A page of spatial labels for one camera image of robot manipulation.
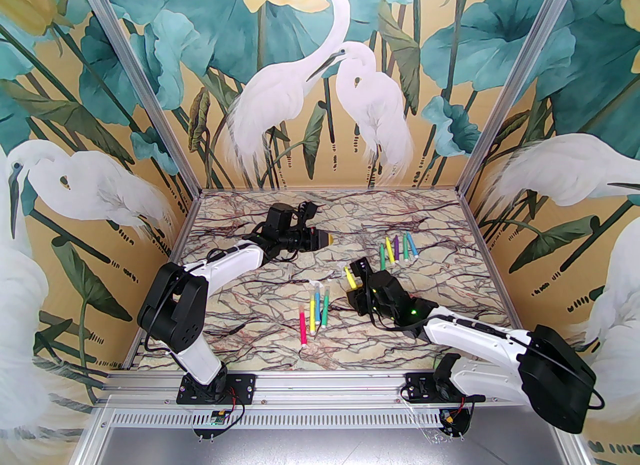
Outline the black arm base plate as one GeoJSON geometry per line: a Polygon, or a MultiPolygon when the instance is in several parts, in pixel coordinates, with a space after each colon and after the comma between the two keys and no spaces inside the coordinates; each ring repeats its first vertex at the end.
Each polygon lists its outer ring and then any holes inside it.
{"type": "Polygon", "coordinates": [[[464,394],[445,376],[434,371],[405,373],[405,384],[402,390],[409,403],[413,404],[460,404],[484,403],[486,396],[482,394],[464,394]]]}
{"type": "Polygon", "coordinates": [[[253,403],[256,375],[250,373],[229,373],[221,369],[210,383],[199,383],[194,376],[186,373],[178,388],[178,405],[220,405],[253,403]]]}

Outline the aluminium frame post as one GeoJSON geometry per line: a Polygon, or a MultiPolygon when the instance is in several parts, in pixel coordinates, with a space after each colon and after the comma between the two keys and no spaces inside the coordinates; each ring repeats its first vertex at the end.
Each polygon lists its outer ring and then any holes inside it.
{"type": "Polygon", "coordinates": [[[142,106],[146,110],[151,123],[157,129],[167,151],[178,167],[186,189],[194,199],[201,195],[202,187],[190,165],[182,147],[178,143],[169,120],[160,106],[155,92],[144,73],[142,65],[133,51],[125,30],[121,26],[114,8],[109,0],[87,0],[96,18],[105,31],[115,54],[118,56],[132,87],[137,94],[142,106]]]}
{"type": "Polygon", "coordinates": [[[483,160],[498,135],[498,131],[508,111],[525,91],[525,83],[537,65],[538,58],[547,43],[558,18],[569,0],[544,0],[525,38],[505,84],[487,118],[486,125],[478,138],[470,158],[455,185],[459,199],[468,191],[478,174],[483,160]]]}

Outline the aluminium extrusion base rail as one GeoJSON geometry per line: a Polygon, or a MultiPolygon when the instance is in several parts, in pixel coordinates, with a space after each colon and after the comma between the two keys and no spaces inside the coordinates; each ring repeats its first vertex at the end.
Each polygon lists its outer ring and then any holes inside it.
{"type": "MultiPolygon", "coordinates": [[[[400,403],[406,383],[405,370],[256,371],[254,406],[283,404],[382,404],[400,403]]],[[[108,375],[99,400],[153,399],[173,404],[184,376],[181,370],[126,370],[108,375]]]]}

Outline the grey perforated metal tray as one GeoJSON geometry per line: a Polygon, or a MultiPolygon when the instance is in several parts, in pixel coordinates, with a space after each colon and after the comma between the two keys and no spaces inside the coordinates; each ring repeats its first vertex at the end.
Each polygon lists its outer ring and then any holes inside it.
{"type": "Polygon", "coordinates": [[[476,406],[460,438],[432,408],[238,409],[238,424],[210,424],[212,408],[105,408],[69,465],[595,465],[580,437],[523,407],[476,406]]]}

